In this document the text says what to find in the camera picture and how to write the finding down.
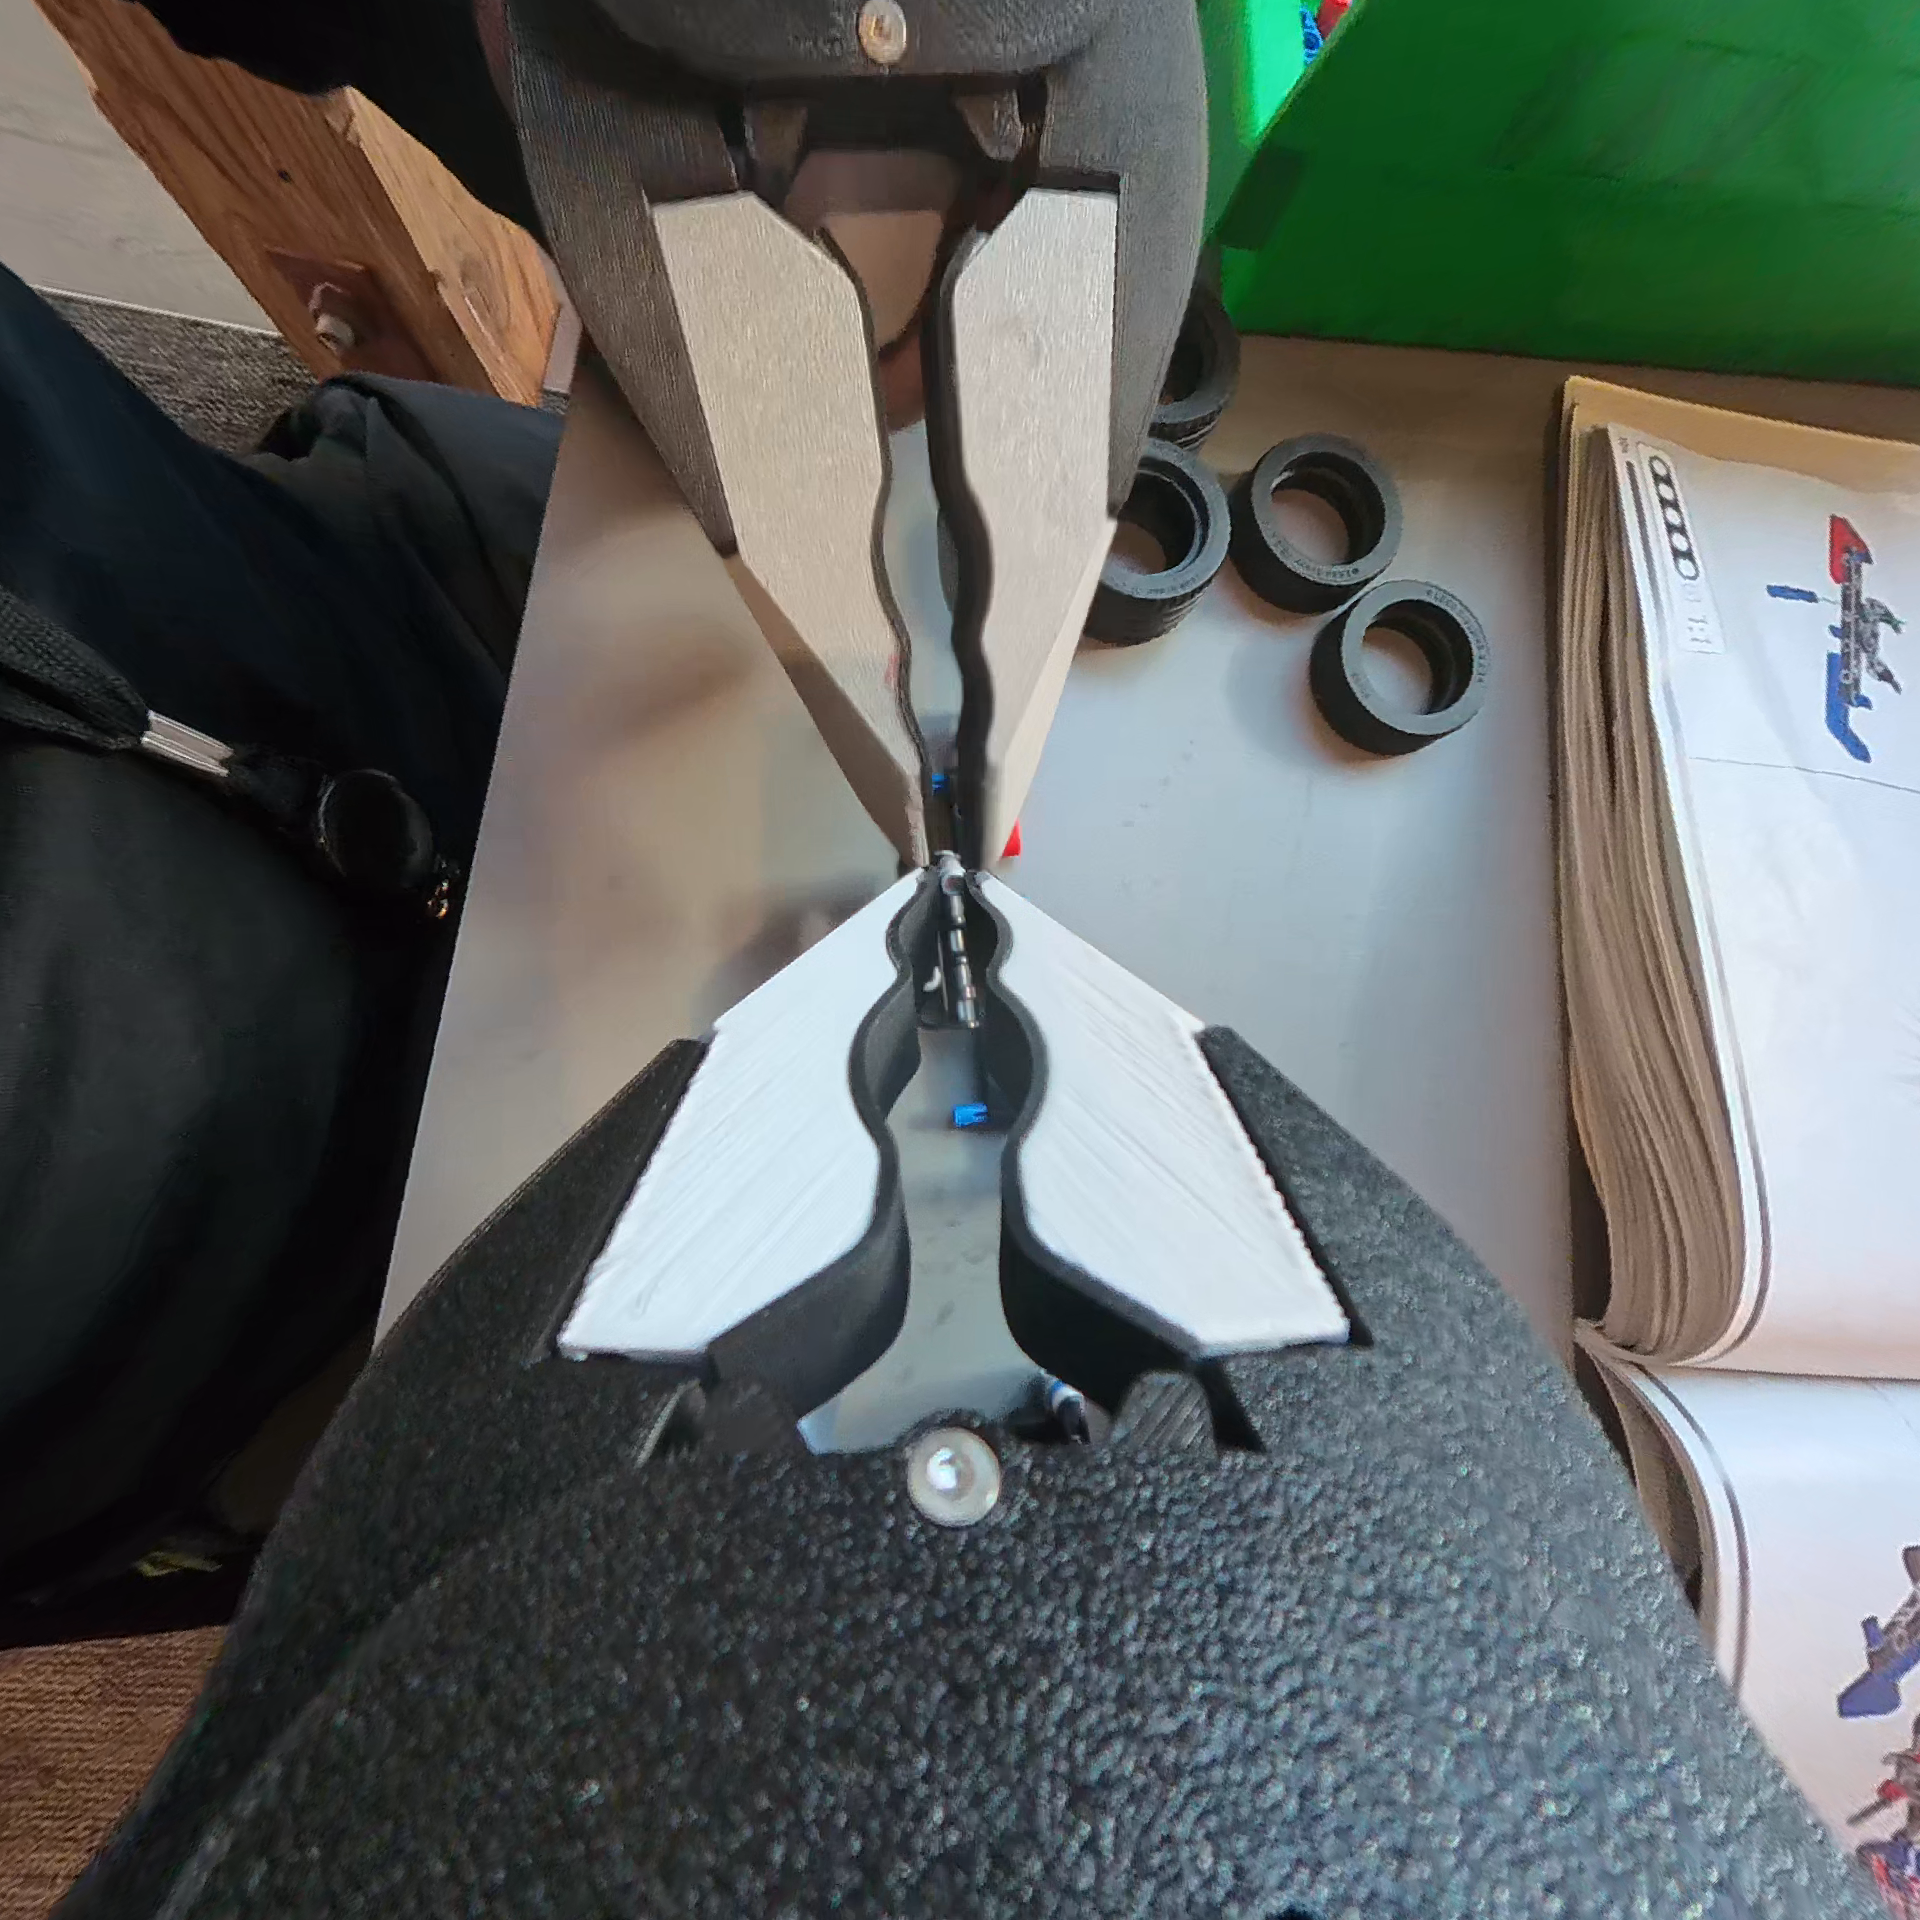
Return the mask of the small black red blue assembly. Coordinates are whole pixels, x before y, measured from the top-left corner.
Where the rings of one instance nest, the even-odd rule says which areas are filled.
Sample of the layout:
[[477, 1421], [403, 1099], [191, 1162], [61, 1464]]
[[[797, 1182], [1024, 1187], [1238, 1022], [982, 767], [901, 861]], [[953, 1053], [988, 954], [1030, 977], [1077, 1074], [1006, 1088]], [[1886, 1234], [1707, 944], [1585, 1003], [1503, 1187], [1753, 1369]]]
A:
[[919, 986], [919, 1022], [953, 1026], [968, 1058], [968, 1097], [953, 1099], [956, 1130], [1011, 1130], [1039, 1097], [1039, 1043], [1011, 995], [999, 995], [999, 962], [1011, 931], [982, 904], [977, 870], [962, 861], [962, 780], [956, 749], [931, 763], [931, 981]]

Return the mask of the thick open instruction booklet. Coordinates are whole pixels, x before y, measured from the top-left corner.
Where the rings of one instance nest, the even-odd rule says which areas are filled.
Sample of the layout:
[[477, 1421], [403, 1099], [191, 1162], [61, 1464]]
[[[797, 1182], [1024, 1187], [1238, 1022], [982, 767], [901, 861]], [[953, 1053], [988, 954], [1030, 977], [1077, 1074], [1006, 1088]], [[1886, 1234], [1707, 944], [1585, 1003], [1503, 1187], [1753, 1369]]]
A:
[[1913, 1912], [1913, 444], [1564, 382], [1555, 924], [1605, 1223], [1576, 1324], [1701, 1637]]

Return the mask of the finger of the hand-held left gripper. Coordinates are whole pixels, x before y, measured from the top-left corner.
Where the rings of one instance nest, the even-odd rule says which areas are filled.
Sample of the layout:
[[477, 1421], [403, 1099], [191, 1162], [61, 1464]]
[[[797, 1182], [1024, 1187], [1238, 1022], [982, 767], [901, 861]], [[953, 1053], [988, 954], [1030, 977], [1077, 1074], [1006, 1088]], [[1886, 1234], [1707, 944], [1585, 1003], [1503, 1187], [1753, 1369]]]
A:
[[913, 647], [884, 563], [890, 422], [849, 261], [758, 193], [659, 204], [728, 496], [728, 568], [901, 861], [931, 854]]
[[931, 481], [956, 541], [956, 852], [999, 861], [1113, 541], [1117, 197], [1024, 187], [931, 319]]

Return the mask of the black rubber toy tire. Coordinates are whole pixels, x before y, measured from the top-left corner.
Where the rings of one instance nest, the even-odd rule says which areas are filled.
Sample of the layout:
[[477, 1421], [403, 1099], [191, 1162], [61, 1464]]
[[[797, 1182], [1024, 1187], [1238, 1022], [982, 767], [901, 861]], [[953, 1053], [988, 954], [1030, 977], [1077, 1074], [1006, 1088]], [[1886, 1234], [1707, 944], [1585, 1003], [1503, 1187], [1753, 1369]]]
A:
[[1117, 507], [1080, 638], [1167, 638], [1227, 568], [1227, 549], [1231, 503], [1221, 472], [1194, 451], [1153, 435]]
[[[1426, 655], [1426, 707], [1402, 707], [1372, 681], [1361, 638], [1378, 624]], [[1318, 718], [1372, 759], [1426, 749], [1484, 713], [1490, 632], [1437, 583], [1378, 583], [1311, 632], [1304, 696]]]
[[[1274, 510], [1274, 496], [1311, 496], [1346, 526], [1346, 555], [1304, 555]], [[1353, 607], [1402, 549], [1402, 487], [1353, 435], [1304, 430], [1268, 444], [1244, 472], [1231, 472], [1231, 563], [1238, 583], [1283, 612]]]
[[1164, 393], [1153, 414], [1154, 444], [1198, 451], [1221, 422], [1221, 414], [1238, 393], [1238, 328], [1207, 275], [1189, 289], [1189, 311], [1164, 367]]

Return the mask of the light wooden beam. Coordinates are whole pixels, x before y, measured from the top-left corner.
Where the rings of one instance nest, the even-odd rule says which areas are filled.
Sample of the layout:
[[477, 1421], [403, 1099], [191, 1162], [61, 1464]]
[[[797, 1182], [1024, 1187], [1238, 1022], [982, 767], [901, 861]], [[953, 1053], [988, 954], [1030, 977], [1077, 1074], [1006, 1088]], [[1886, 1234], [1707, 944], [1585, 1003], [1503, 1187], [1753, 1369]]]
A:
[[140, 3], [37, 0], [88, 99], [224, 258], [315, 374], [413, 374], [546, 403], [562, 293], [546, 249], [481, 204], [358, 86], [291, 93], [170, 41]]

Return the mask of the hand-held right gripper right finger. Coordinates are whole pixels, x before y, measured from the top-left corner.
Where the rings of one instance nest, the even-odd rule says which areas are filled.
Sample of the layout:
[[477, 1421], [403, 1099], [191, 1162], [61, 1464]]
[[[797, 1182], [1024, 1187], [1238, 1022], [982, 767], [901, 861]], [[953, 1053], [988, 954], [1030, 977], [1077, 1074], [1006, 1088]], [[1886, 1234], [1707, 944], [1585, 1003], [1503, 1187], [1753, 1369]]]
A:
[[1011, 1097], [999, 1152], [999, 1314], [1022, 1351], [1117, 1416], [1141, 1375], [1346, 1351], [1353, 1306], [1227, 1097], [1207, 1026], [968, 876], [992, 931], [982, 1043]]

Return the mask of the person's dark jacket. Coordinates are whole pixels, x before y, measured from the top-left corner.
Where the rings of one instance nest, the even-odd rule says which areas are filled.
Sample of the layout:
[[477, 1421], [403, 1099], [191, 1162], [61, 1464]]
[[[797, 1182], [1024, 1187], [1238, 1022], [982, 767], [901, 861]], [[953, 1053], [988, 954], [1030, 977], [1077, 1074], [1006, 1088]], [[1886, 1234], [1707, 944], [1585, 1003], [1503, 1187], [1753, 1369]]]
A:
[[3, 267], [0, 1569], [128, 1575], [363, 1334], [562, 419], [214, 451]]

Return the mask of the green plastic storage bin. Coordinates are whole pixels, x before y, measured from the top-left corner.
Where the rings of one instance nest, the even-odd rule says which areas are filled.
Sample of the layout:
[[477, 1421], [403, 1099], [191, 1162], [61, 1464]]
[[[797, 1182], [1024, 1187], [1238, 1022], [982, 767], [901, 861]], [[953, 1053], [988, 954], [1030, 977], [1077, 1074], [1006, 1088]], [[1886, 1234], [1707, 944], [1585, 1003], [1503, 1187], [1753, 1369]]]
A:
[[1920, 382], [1913, 0], [1198, 3], [1238, 332]]

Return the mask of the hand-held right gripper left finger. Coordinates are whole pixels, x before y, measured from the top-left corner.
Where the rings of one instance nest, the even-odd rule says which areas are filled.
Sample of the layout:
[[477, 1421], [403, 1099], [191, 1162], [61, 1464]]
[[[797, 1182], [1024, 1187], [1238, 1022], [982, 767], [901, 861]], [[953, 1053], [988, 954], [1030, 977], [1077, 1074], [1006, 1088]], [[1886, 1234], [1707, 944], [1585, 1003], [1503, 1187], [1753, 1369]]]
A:
[[919, 1074], [931, 904], [931, 876], [901, 876], [712, 1022], [562, 1356], [758, 1382], [813, 1416], [896, 1345], [913, 1251], [890, 1107]]

